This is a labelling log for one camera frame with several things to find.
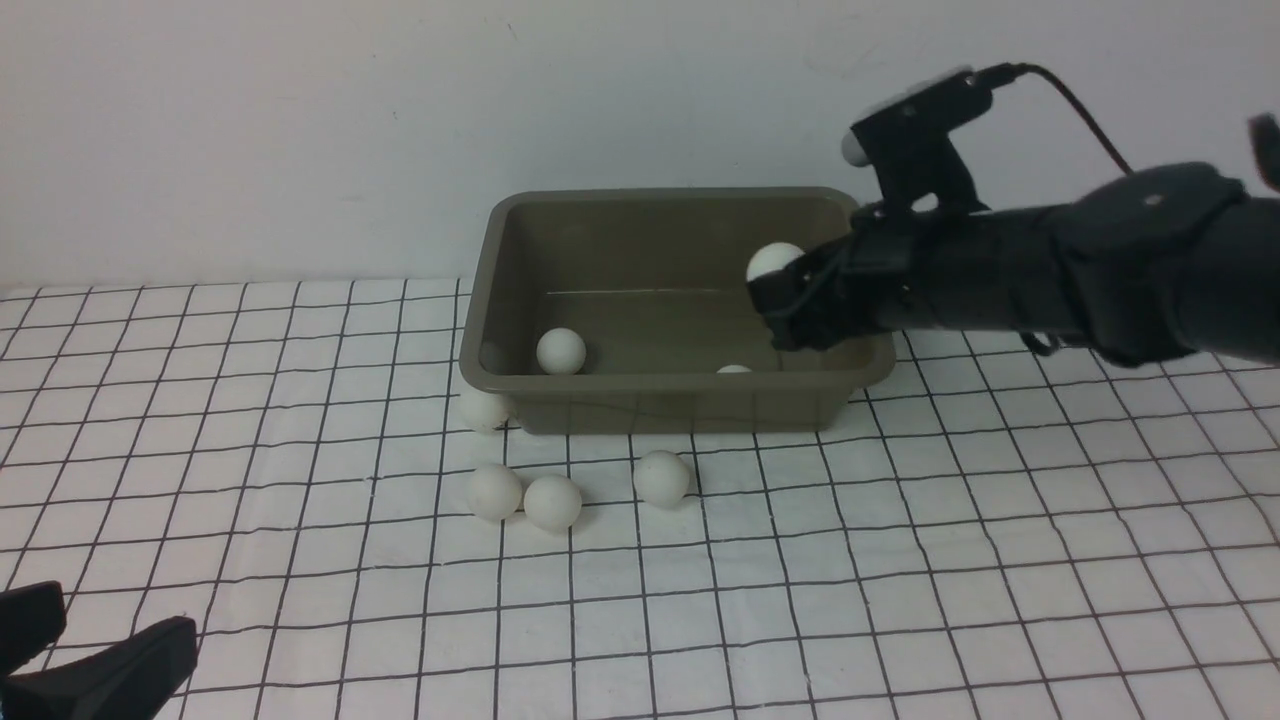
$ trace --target black grid line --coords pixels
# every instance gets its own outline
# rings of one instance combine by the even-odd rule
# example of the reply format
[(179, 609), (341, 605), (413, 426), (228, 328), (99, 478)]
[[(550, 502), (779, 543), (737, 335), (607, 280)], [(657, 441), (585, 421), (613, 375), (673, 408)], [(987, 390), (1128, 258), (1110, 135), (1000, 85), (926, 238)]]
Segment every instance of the black grid line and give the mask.
[[(635, 450), (634, 450), (635, 448), (635, 441), (628, 439), (627, 445), (632, 448), (631, 455), (635, 455)], [(691, 455), (690, 460), (694, 464), (694, 477), (696, 478), (695, 482), (698, 483), (698, 500), (699, 500), (699, 502), (701, 502), (701, 500), (704, 497), (707, 497), (707, 495), (705, 495), (707, 489), (703, 487), (701, 471), (700, 471), (700, 469), (698, 466), (698, 436), (695, 436), (694, 433), (689, 434), (689, 452)], [(716, 573), (716, 556), (712, 553), (712, 543), (709, 542), (710, 541), (710, 536), (712, 536), (710, 523), (707, 519), (707, 512), (705, 511), (704, 512), (699, 512), (699, 515), (701, 515), (701, 520), (703, 520), (703, 538), (705, 538), (708, 541), (705, 543), (705, 546), (707, 546), (707, 562), (710, 566), (712, 598), (716, 601), (716, 625), (717, 625), (717, 632), (719, 633), (721, 657), (724, 661), (724, 682), (728, 684), (728, 706), (730, 706), (728, 710), (732, 714), (733, 720), (737, 720), (737, 717), (739, 717), (737, 694), (733, 692), (733, 669), (732, 669), (732, 666), (730, 666), (730, 661), (728, 661), (728, 635), (724, 633), (724, 609), (722, 607), (722, 603), (721, 603), (721, 584), (719, 584), (719, 578), (717, 577), (717, 573)], [(649, 602), (649, 598), (645, 597), (644, 598), (644, 603), (646, 606), (648, 606), (648, 602)], [(648, 612), (645, 612), (645, 621), (648, 623)], [(649, 641), (649, 648), (650, 648), (650, 651), (653, 650), (653, 642), (652, 641)], [(654, 712), (658, 712), (658, 707), (657, 706), (654, 706), (653, 710), (654, 710)]]
[[(355, 287), (356, 287), (356, 284), (352, 283), (348, 287), (348, 290), (347, 290), (347, 300), (348, 301), (351, 300), (351, 293), (355, 291)], [(298, 288), (296, 287), (293, 292), (294, 292), (294, 297), (297, 297)], [(349, 316), (349, 306), (347, 307), (347, 310), (343, 311), (343, 318), (342, 318), (342, 325), (343, 325), (343, 328), (347, 327), (347, 318), (348, 316)], [(293, 319), (293, 313), (291, 311), (288, 322), (292, 322), (292, 319)], [(338, 341), (338, 352), (342, 352), (342, 341), (340, 340)], [(280, 351), (280, 356), (282, 357), (284, 356), (283, 348)], [(325, 398), (326, 400), (329, 397), (333, 397), (333, 380), (334, 380), (335, 377), (337, 377), (337, 373), (329, 375), (329, 388), (325, 391)], [(324, 432), (324, 424), (325, 424), (325, 420), (328, 419), (328, 416), (329, 416), (329, 409), (326, 406), (324, 410), (320, 411), (320, 432)], [(315, 452), (311, 454), (311, 471), (312, 473), (315, 471), (316, 462), (319, 461), (319, 459), (320, 459), (320, 443), (316, 442)], [(302, 527), (303, 518), (306, 518), (307, 500), (310, 498), (310, 496), (311, 496), (311, 486), (308, 484), (302, 491), (302, 502), (298, 506), (298, 525), (297, 527), (300, 527), (300, 528)], [(274, 623), (274, 626), (270, 630), (270, 633), (271, 633), (270, 641), (266, 644), (266, 659), (262, 661), (262, 683), (264, 684), (268, 682), (268, 678), (270, 676), (270, 671), (271, 671), (271, 652), (275, 650), (275, 639), (278, 637), (276, 635), (276, 630), (279, 629), (279, 625), (280, 625), (280, 616), (284, 612), (284, 600), (285, 600), (285, 597), (288, 597), (289, 579), (291, 579), (292, 570), (293, 570), (293, 562), (298, 557), (298, 542), (301, 539), (302, 539), (302, 533), (301, 532), (294, 533), (294, 536), (293, 536), (293, 543), (292, 543), (292, 547), (289, 548), (289, 564), (288, 564), (288, 566), (285, 569), (285, 573), (284, 573), (283, 587), (280, 588), (280, 600), (279, 600), (279, 602), (275, 606), (275, 623)], [(255, 719), (261, 716), (261, 712), (262, 712), (262, 698), (264, 698), (264, 692), (260, 689), (259, 693), (257, 693), (257, 705), (253, 708), (253, 717)]]
[[(566, 450), (566, 452), (568, 452), (568, 450), (570, 450), (568, 448), (568, 445), (570, 445), (568, 443), (568, 438), (564, 438), (564, 443), (566, 443), (566, 448), (564, 450)], [(635, 457), (635, 455), (636, 455), (635, 439), (631, 436), (627, 436), (627, 452), (631, 454), (631, 457)], [(570, 461), (570, 469), (572, 469), (572, 468), (573, 468), (573, 464), (572, 464), (572, 459), (571, 459), (571, 461)], [(632, 460), (631, 461), (631, 475), (632, 477), (635, 477), (635, 471), (636, 471), (636, 461)], [(649, 597), (648, 597), (649, 596), (649, 592), (648, 592), (648, 589), (649, 589), (649, 578), (645, 577), (645, 571), (644, 571), (644, 537), (643, 537), (643, 533), (640, 530), (640, 495), (639, 495), (639, 491), (637, 491), (637, 488), (635, 486), (635, 480), (631, 482), (631, 510), (632, 510), (632, 518), (635, 519), (635, 523), (636, 523), (636, 562), (640, 566), (640, 611), (644, 612), (644, 647), (645, 647), (645, 666), (646, 666), (646, 669), (649, 671), (649, 702), (650, 702), (652, 710), (657, 714), (658, 712), (658, 680), (653, 676), (653, 630), (649, 626), (649, 624), (652, 623), (652, 619), (649, 618)], [(728, 659), (727, 659), (727, 656), (726, 656), (724, 669), (728, 670)], [(732, 683), (733, 683), (733, 679), (730, 678), (730, 687), (732, 687)]]
[[(243, 304), (244, 304), (244, 291), (246, 290), (247, 290), (247, 286), (243, 286), (241, 288), (241, 296), (239, 296), (239, 301), (238, 301), (237, 306), (243, 306)], [(294, 291), (294, 297), (297, 297), (297, 291)], [(292, 323), (292, 318), (293, 318), (293, 315), (291, 313), (289, 314), (289, 320), (285, 323), (285, 329), (288, 329), (289, 323)], [(280, 352), (275, 357), (275, 368), (276, 368), (276, 370), (279, 370), (280, 361), (283, 360), (283, 357), (284, 357), (284, 348), (282, 346)], [(273, 375), (271, 377), (271, 386), (270, 386), (270, 388), (268, 391), (269, 396), (270, 396), (270, 391), (274, 391), (274, 389), (275, 389), (275, 377)], [(262, 437), (262, 429), (264, 429), (265, 424), (266, 424), (266, 413), (262, 413), (259, 416), (257, 428), (255, 428), (255, 430), (253, 430), (253, 439), (255, 439), (255, 442), (257, 442), (259, 439), (261, 439), (261, 437)], [(236, 493), (237, 493), (237, 496), (236, 496), (236, 510), (232, 512), (232, 520), (230, 520), (230, 527), (232, 528), (236, 528), (236, 524), (239, 521), (241, 509), (244, 505), (244, 489), (248, 487), (250, 473), (252, 473), (253, 455), (256, 454), (256, 451), (257, 451), (256, 446), (252, 447), (252, 448), (250, 448), (250, 457), (248, 457), (248, 461), (246, 461), (246, 464), (244, 464), (244, 474), (241, 478), (239, 487), (236, 488)], [(201, 637), (200, 637), (200, 641), (198, 641), (198, 647), (204, 647), (205, 638), (209, 635), (209, 632), (207, 632), (209, 620), (210, 620), (210, 616), (212, 615), (212, 611), (214, 611), (214, 603), (218, 601), (218, 591), (221, 588), (221, 585), (224, 583), (223, 577), (227, 573), (227, 560), (230, 557), (230, 550), (232, 550), (232, 542), (230, 542), (230, 538), (228, 538), (227, 544), (223, 547), (221, 559), (218, 562), (218, 574), (215, 575), (215, 579), (214, 579), (214, 587), (212, 587), (211, 592), (209, 593), (209, 602), (205, 605), (204, 621), (200, 624), (200, 628), (201, 628), (202, 633), (201, 633)], [(284, 596), (283, 588), (280, 591), (280, 596), (282, 597)], [(265, 673), (266, 673), (266, 667), (265, 666), (264, 666), (262, 673), (265, 675)], [(180, 706), (179, 712), (178, 712), (179, 717), (182, 715), (184, 715), (186, 711), (187, 711), (187, 696), (183, 696), (183, 698), (182, 698), (182, 706)]]
[[(879, 418), (876, 416), (876, 404), (872, 404), (870, 410), (872, 410), (872, 418), (876, 421), (876, 427), (877, 429), (879, 429), (881, 424), (879, 424)], [(896, 461), (893, 460), (892, 454), (888, 452), (887, 447), (884, 454), (888, 456), (891, 466), (893, 466), (893, 475), (897, 477)], [(977, 696), (974, 696), (973, 684), (969, 682), (969, 671), (964, 666), (964, 657), (960, 655), (960, 647), (956, 644), (955, 630), (951, 629), (950, 623), (947, 621), (947, 610), (946, 606), (943, 606), (942, 603), (942, 593), (938, 591), (938, 583), (934, 575), (933, 562), (929, 560), (929, 552), (928, 550), (925, 550), (924, 542), (920, 541), (920, 530), (919, 527), (915, 524), (915, 519), (913, 516), (910, 503), (906, 500), (906, 491), (902, 488), (901, 479), (899, 479), (895, 484), (897, 486), (899, 497), (901, 497), (902, 500), (902, 506), (906, 509), (908, 523), (911, 524), (910, 532), (911, 537), (915, 539), (915, 547), (916, 550), (920, 551), (920, 557), (924, 559), (924, 570), (927, 577), (929, 578), (929, 587), (933, 589), (933, 601), (938, 605), (938, 612), (941, 612), (942, 615), (942, 624), (947, 634), (947, 642), (951, 644), (951, 656), (955, 660), (956, 667), (959, 667), (960, 670), (960, 678), (964, 682), (961, 687), (969, 696), (969, 703), (973, 706), (974, 715), (978, 715), (979, 712), (978, 698)]]
[[(911, 338), (910, 337), (906, 337), (905, 342), (908, 343), (908, 347), (911, 347)], [(964, 342), (965, 342), (965, 347), (968, 347), (972, 351), (972, 346), (969, 345), (969, 340), (965, 338)], [(977, 357), (974, 357), (974, 366), (978, 368), (978, 374), (982, 377), (983, 384), (986, 384), (987, 388), (988, 388), (988, 391), (989, 391), (991, 383), (987, 380), (987, 374), (982, 369), (982, 364), (978, 363)], [(997, 411), (998, 411), (1000, 404), (997, 402), (995, 405), (996, 405)], [(932, 396), (929, 397), (929, 406), (933, 407), (933, 413), (934, 414), (937, 414), (940, 418), (942, 416), (941, 411), (938, 410), (937, 400), (934, 400)], [(969, 502), (973, 503), (974, 511), (979, 512), (979, 515), (980, 515), (980, 511), (978, 510), (979, 509), (978, 497), (973, 492), (973, 484), (969, 482), (969, 474), (964, 471), (964, 468), (960, 464), (960, 454), (956, 452), (955, 443), (952, 442), (952, 439), (951, 439), (950, 436), (947, 436), (947, 450), (951, 452), (951, 460), (956, 464), (956, 468), (960, 470), (960, 477), (964, 480), (965, 492), (969, 495)], [(1023, 459), (1021, 464), (1023, 464), (1023, 466), (1027, 465), (1025, 459)], [(1002, 565), (1001, 555), (1000, 555), (1000, 546), (991, 537), (991, 528), (988, 528), (987, 523), (982, 523), (982, 533), (983, 533), (983, 537), (987, 539), (987, 544), (991, 546), (992, 555), (996, 557), (996, 565)], [(1036, 671), (1039, 674), (1041, 680), (1043, 680), (1043, 683), (1044, 683), (1044, 693), (1048, 694), (1048, 700), (1053, 705), (1053, 714), (1057, 715), (1059, 719), (1061, 719), (1062, 717), (1062, 708), (1059, 706), (1057, 697), (1053, 696), (1053, 688), (1050, 685), (1048, 675), (1044, 673), (1044, 664), (1041, 661), (1041, 651), (1036, 648), (1036, 642), (1032, 639), (1030, 630), (1028, 630), (1028, 628), (1027, 628), (1027, 619), (1023, 618), (1023, 612), (1018, 607), (1018, 598), (1014, 596), (1014, 591), (1009, 585), (1009, 573), (1004, 568), (1000, 569), (1000, 579), (1004, 582), (1005, 593), (1006, 593), (1006, 597), (1009, 598), (1009, 605), (1014, 609), (1014, 616), (1018, 618), (1018, 624), (1021, 626), (1023, 639), (1027, 641), (1027, 647), (1030, 648), (1032, 660), (1036, 662)], [(961, 667), (964, 666), (964, 659), (960, 657), (959, 648), (956, 648), (956, 661), (961, 665)], [(966, 678), (966, 682), (968, 682), (968, 675), (965, 675), (965, 678)], [(974, 712), (977, 712), (977, 698), (974, 700)]]
[[(352, 290), (355, 290), (355, 283), (352, 283)], [(404, 324), (404, 295), (407, 292), (408, 292), (408, 281), (404, 281), (404, 283), (401, 286), (401, 296), (397, 300), (398, 305), (396, 307), (396, 340), (392, 345), (392, 357), (396, 357), (396, 352), (399, 350), (401, 327)], [(343, 678), (347, 676), (347, 666), (351, 660), (351, 633), (356, 626), (356, 602), (360, 598), (360, 579), (365, 569), (365, 552), (369, 550), (369, 529), (372, 527), (374, 506), (378, 500), (378, 473), (381, 469), (383, 441), (385, 439), (387, 434), (387, 418), (390, 414), (390, 397), (392, 397), (392, 387), (394, 386), (394, 383), (396, 383), (396, 365), (392, 365), (390, 373), (387, 374), (387, 400), (383, 404), (383, 418), (380, 424), (381, 432), (379, 433), (378, 450), (376, 454), (374, 455), (374, 474), (371, 477), (371, 487), (369, 491), (369, 506), (365, 509), (365, 524), (364, 524), (365, 527), (360, 536), (360, 561), (356, 565), (356, 582), (351, 588), (351, 609), (347, 612), (346, 630), (343, 633), (343, 639), (342, 639)], [(283, 602), (284, 598), (283, 592), (280, 593), (280, 597)], [(420, 633), (425, 633), (426, 618), (422, 616), (419, 620), (420, 620), (419, 624)], [(338, 700), (334, 702), (333, 720), (339, 720), (339, 716), (342, 715), (343, 687), (344, 683), (338, 685)]]
[[(458, 343), (458, 332), (460, 331), (457, 328), (457, 324), (458, 324), (457, 318), (458, 318), (458, 297), (460, 297), (461, 290), (462, 290), (462, 283), (460, 281), (453, 287), (453, 325), (454, 325), (454, 328), (453, 328), (453, 334), (449, 338), (449, 357), (453, 357), (456, 355), (454, 351), (457, 350), (457, 343)], [(452, 372), (449, 373), (449, 375), (445, 379), (444, 392), (445, 392), (445, 395), (452, 395), (453, 393), (453, 373)], [(443, 419), (443, 424), (440, 425), (443, 428), (448, 428), (449, 427), (449, 406), (451, 405), (453, 405), (453, 398), (452, 397), (449, 400), (447, 400), (445, 404), (444, 404), (444, 419)], [(440, 514), (440, 492), (444, 489), (444, 457), (445, 457), (445, 450), (447, 450), (444, 443), (445, 443), (445, 438), (447, 437), (448, 437), (447, 434), (442, 434), (440, 436), (440, 462), (439, 462), (439, 466), (436, 468), (438, 482), (435, 483), (435, 500), (434, 500), (434, 511), (433, 511), (434, 515), (439, 515)], [(438, 538), (439, 538), (439, 529), (440, 529), (440, 524), (439, 523), (431, 523), (431, 550), (430, 550), (430, 553), (428, 555), (426, 580), (422, 583), (422, 616), (424, 618), (428, 616), (428, 611), (430, 610), (429, 605), (430, 605), (430, 589), (431, 589), (431, 570), (436, 566), (435, 565), (435, 547), (436, 547), (436, 542), (438, 542)], [(428, 630), (424, 626), (422, 638), (420, 641), (419, 652), (417, 652), (417, 680), (416, 680), (416, 687), (413, 689), (413, 716), (415, 717), (420, 716), (421, 711), (422, 711), (422, 705), (421, 705), (422, 703), (422, 673), (424, 673), (424, 665), (426, 662), (426, 633), (428, 633)], [(494, 646), (497, 646), (499, 643), (499, 641), (500, 641), (500, 638), (495, 637), (494, 638)]]
[[(131, 314), (132, 314), (133, 310), (137, 309), (137, 306), (138, 306), (138, 299), (140, 297), (141, 297), (141, 293), (133, 299), (133, 306), (131, 307)], [(183, 310), (186, 310), (187, 304), (189, 304), (189, 302), (191, 302), (191, 291), (188, 290), (187, 291), (187, 299), (186, 299), (184, 305), (183, 305)], [(182, 327), (182, 320), (179, 320), (178, 323), (179, 323), (179, 328), (180, 328)], [(116, 346), (119, 346), (119, 342), (123, 341), (123, 340), (124, 340), (124, 333), (120, 333), (120, 340), (116, 341)], [(161, 368), (160, 368), (160, 374), (161, 375), (164, 374), (164, 369), (169, 366), (169, 357), (172, 357), (172, 356), (173, 356), (173, 348), (170, 347), (165, 352), (165, 359), (164, 359), (164, 363), (161, 364)], [(111, 370), (111, 365), (115, 364), (115, 361), (118, 359), (119, 359), (119, 355), (113, 355), (111, 356), (111, 361), (108, 364), (106, 372)], [(147, 409), (150, 409), (151, 404), (155, 402), (155, 395), (156, 395), (156, 391), (154, 388), (151, 391), (151, 395), (147, 396)], [(86, 407), (86, 410), (84, 410), (86, 414), (90, 411), (91, 407), (92, 407), (92, 402), (90, 402), (90, 406)], [(201, 427), (202, 425), (204, 425), (204, 419), (201, 419)], [(133, 432), (133, 439), (131, 441), (131, 445), (129, 445), (129, 455), (132, 455), (133, 450), (137, 448), (138, 438), (142, 436), (142, 428), (143, 428), (143, 423), (138, 421), (138, 427)], [(198, 430), (196, 433), (196, 437), (197, 438), (200, 437)], [(120, 484), (124, 482), (124, 473), (125, 473), (125, 469), (128, 468), (128, 462), (129, 461), (125, 460), (120, 465), (120, 474), (115, 479), (115, 487), (114, 487), (114, 489), (111, 492), (111, 497), (108, 498), (108, 501), (106, 501), (106, 509), (102, 511), (102, 521), (99, 524), (97, 532), (93, 534), (93, 541), (90, 543), (88, 555), (84, 559), (84, 568), (81, 571), (79, 577), (76, 579), (76, 584), (72, 588), (72, 592), (68, 593), (68, 597), (67, 597), (67, 611), (68, 612), (70, 612), (70, 610), (73, 607), (73, 601), (74, 601), (76, 593), (79, 592), (81, 584), (84, 582), (86, 575), (88, 575), (88, 569), (90, 569), (91, 564), (93, 562), (93, 552), (100, 547), (100, 542), (101, 542), (101, 538), (102, 538), (102, 532), (106, 529), (108, 519), (111, 516), (111, 506), (115, 502), (116, 495), (119, 495)], [(186, 475), (186, 469), (183, 470), (183, 475)], [(178, 498), (175, 496), (173, 503), (169, 506), (169, 523), (165, 524), (165, 530), (166, 530), (165, 536), (168, 536), (168, 527), (173, 521), (173, 510), (177, 506), (178, 506)], [(138, 607), (137, 607), (137, 610), (133, 614), (133, 623), (131, 625), (132, 632), (137, 632), (137, 629), (138, 629), (138, 618), (142, 615), (142, 607), (143, 607), (143, 605), (146, 603), (146, 600), (147, 600), (147, 591), (151, 587), (151, 580), (155, 579), (155, 569), (156, 569), (156, 566), (160, 562), (160, 552), (163, 550), (164, 550), (164, 538), (160, 539), (160, 543), (156, 547), (156, 556), (155, 556), (155, 560), (152, 561), (152, 565), (151, 565), (151, 575), (147, 578), (147, 585), (143, 587), (143, 589), (142, 589), (142, 597), (138, 600)]]

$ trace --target black cable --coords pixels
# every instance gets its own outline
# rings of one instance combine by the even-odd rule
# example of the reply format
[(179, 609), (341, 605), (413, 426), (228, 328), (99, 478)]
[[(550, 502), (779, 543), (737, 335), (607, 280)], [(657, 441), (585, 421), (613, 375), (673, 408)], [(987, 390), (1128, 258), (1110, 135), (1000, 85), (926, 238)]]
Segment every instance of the black cable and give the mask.
[(1111, 143), (1111, 138), (1107, 137), (1107, 133), (1102, 132), (1102, 127), (1098, 126), (1098, 122), (1093, 119), (1093, 114), (1089, 113), (1088, 108), (1084, 106), (1084, 102), (1080, 102), (1080, 99), (1076, 97), (1074, 92), (1071, 92), (1070, 87), (1066, 87), (1065, 82), (1062, 82), (1048, 68), (1043, 68), (1041, 65), (1036, 65), (1032, 63), (1019, 63), (1015, 67), (1020, 70), (1019, 74), (1039, 76), (1041, 78), (1044, 79), (1044, 82), (1052, 85), (1053, 90), (1056, 90), (1059, 95), (1062, 96), (1064, 100), (1071, 104), (1071, 109), (1074, 109), (1075, 113), (1080, 115), (1080, 119), (1084, 120), (1084, 124), (1089, 127), (1089, 132), (1093, 133), (1093, 137), (1098, 138), (1098, 142), (1102, 143), (1102, 149), (1107, 151), (1107, 155), (1111, 156), (1111, 160), (1115, 161), (1116, 167), (1119, 167), (1120, 170), (1124, 172), (1124, 174), (1126, 176), (1133, 174), (1133, 168), (1124, 159), (1124, 156), (1120, 155), (1120, 151), (1116, 150), (1116, 146)]
[(1018, 337), (1023, 341), (1023, 345), (1027, 346), (1027, 350), (1030, 350), (1041, 357), (1048, 357), (1059, 350), (1062, 350), (1062, 338), (1053, 334), (1044, 336), (1048, 342), (1042, 341), (1032, 333), (1018, 333)]

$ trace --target white wall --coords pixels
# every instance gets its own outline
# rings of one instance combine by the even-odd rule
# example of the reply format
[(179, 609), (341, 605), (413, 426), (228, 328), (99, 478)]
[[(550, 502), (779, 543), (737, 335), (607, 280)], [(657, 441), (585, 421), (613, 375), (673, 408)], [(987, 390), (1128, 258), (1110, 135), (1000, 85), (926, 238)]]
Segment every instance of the white wall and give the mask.
[[(1275, 0), (0, 0), (0, 284), (467, 273), (535, 188), (874, 197), (844, 128), (961, 63), (1252, 181), (1276, 37)], [(1114, 172), (1033, 79), (957, 143), (997, 206)]]

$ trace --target tabletop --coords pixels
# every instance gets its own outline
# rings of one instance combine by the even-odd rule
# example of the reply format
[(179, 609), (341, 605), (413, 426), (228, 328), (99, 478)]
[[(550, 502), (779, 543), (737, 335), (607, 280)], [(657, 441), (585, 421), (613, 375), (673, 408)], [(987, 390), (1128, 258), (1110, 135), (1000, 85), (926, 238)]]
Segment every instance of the tabletop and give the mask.
[[(467, 281), (0, 300), (0, 583), (28, 669), (186, 615), (161, 717), (1270, 717), (1280, 370), (908, 333), (822, 433), (466, 430)], [(650, 450), (695, 469), (637, 502)], [(572, 532), (467, 514), (570, 475)]]

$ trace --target black mount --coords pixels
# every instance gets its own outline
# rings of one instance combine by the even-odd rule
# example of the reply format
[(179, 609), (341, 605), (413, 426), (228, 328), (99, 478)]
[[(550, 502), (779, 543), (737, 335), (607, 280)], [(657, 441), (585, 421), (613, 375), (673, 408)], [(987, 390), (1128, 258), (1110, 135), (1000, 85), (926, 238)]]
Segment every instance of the black mount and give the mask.
[(961, 68), (913, 87), (849, 128), (876, 168), (886, 218), (909, 217), (911, 206), (929, 195), (946, 214), (987, 209), (948, 135), (992, 104), (991, 90), (972, 69)]

